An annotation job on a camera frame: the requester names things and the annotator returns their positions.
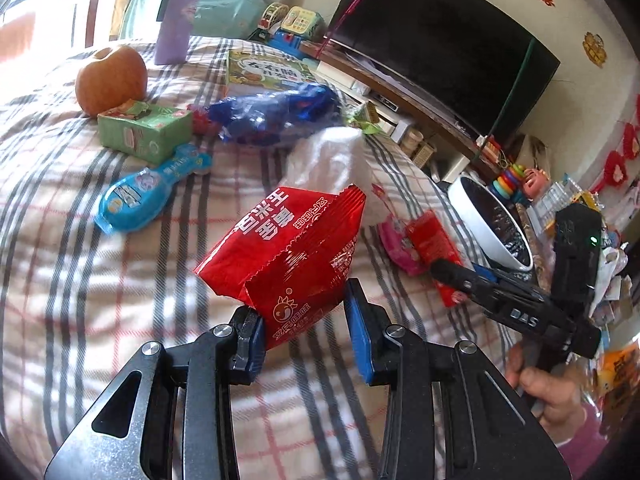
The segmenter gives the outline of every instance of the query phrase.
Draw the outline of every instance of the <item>red wrapper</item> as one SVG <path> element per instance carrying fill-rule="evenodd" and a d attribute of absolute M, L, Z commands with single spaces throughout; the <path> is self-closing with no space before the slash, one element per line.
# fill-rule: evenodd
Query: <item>red wrapper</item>
<path fill-rule="evenodd" d="M 279 187 L 194 272 L 264 318 L 267 348 L 304 332 L 342 301 L 365 195 Z"/>
<path fill-rule="evenodd" d="M 406 234 L 427 265 L 430 266 L 438 258 L 463 265 L 456 247 L 433 211 L 427 211 L 420 218 L 411 222 L 406 227 Z M 455 288 L 444 285 L 437 280 L 433 280 L 433 282 L 447 308 L 468 299 L 465 294 Z"/>

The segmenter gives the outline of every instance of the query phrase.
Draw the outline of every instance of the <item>hand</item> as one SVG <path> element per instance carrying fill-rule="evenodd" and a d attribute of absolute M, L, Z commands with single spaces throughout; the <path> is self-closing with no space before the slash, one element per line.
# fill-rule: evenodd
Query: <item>hand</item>
<path fill-rule="evenodd" d="M 587 412 L 580 403 L 580 387 L 572 380 L 572 370 L 565 367 L 563 377 L 529 367 L 522 370 L 524 358 L 520 343 L 509 351 L 504 377 L 512 388 L 518 385 L 530 395 L 546 403 L 540 424 L 556 444 L 574 437 L 587 420 Z"/>

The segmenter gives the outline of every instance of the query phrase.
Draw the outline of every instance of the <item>apple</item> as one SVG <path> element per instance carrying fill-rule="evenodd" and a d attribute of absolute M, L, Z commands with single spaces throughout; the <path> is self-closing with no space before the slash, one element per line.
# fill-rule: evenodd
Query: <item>apple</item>
<path fill-rule="evenodd" d="M 146 81 L 145 62 L 135 49 L 108 46 L 93 54 L 79 70 L 76 99 L 84 113 L 95 117 L 128 99 L 142 101 Z"/>

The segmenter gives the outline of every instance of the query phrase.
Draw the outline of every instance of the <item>purple water bottle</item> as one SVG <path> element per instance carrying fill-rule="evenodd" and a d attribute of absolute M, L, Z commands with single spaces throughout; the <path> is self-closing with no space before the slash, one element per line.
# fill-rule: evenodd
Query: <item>purple water bottle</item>
<path fill-rule="evenodd" d="M 156 65 L 184 63 L 198 0 L 162 0 L 158 9 L 160 32 L 156 43 Z"/>

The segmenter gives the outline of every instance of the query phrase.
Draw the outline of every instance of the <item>metal screw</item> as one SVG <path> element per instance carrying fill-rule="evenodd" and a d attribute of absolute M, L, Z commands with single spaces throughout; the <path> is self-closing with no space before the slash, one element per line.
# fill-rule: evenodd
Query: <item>metal screw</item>
<path fill-rule="evenodd" d="M 386 327 L 386 334 L 393 339 L 400 339 L 405 332 L 406 330 L 404 329 L 404 326 L 389 325 Z"/>
<path fill-rule="evenodd" d="M 463 354 L 475 354 L 478 347 L 471 341 L 460 341 L 460 351 Z"/>
<path fill-rule="evenodd" d="M 144 355 L 157 354 L 160 351 L 160 343 L 158 341 L 149 341 L 142 345 L 142 353 Z"/>
<path fill-rule="evenodd" d="M 222 324 L 217 325 L 213 328 L 213 335 L 216 337 L 226 337 L 228 335 L 231 335 L 233 331 L 234 328 L 231 325 Z"/>

